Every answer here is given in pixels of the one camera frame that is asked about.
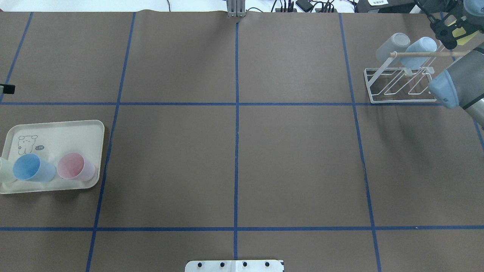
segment cartoon bear print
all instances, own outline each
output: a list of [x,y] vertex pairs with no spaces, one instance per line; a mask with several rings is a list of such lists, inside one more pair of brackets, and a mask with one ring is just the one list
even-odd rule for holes
[[18,138],[18,154],[23,155],[32,153],[35,139],[37,139],[37,135],[20,136]]

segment black power adapter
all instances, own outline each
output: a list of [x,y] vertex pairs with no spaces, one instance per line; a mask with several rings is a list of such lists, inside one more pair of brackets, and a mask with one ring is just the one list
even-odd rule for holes
[[304,12],[308,12],[313,9],[313,5],[308,0],[297,0],[296,5],[300,7]]

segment white wire rack base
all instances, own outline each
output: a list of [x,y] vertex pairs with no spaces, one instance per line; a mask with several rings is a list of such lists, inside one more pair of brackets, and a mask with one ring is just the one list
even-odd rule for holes
[[[442,52],[440,43],[437,51]],[[364,78],[370,102],[405,103],[435,102],[435,97],[428,91],[434,68],[430,66],[437,57],[429,58],[418,70],[405,67],[388,68],[396,57],[389,57],[380,68],[366,68]]]

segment blue cup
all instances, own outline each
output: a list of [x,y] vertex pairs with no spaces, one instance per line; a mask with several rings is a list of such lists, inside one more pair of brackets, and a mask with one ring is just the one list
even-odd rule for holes
[[25,154],[14,164],[14,176],[20,181],[48,182],[56,175],[56,168],[35,154]]

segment tray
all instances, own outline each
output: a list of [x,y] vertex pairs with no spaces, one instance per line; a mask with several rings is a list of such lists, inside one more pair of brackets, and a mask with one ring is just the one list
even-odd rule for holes
[[15,162],[21,155],[34,153],[57,167],[65,154],[78,152],[97,167],[89,181],[64,180],[56,174],[49,182],[19,181],[0,183],[0,194],[91,188],[99,181],[103,154],[104,125],[99,120],[17,125],[7,134],[2,157]]

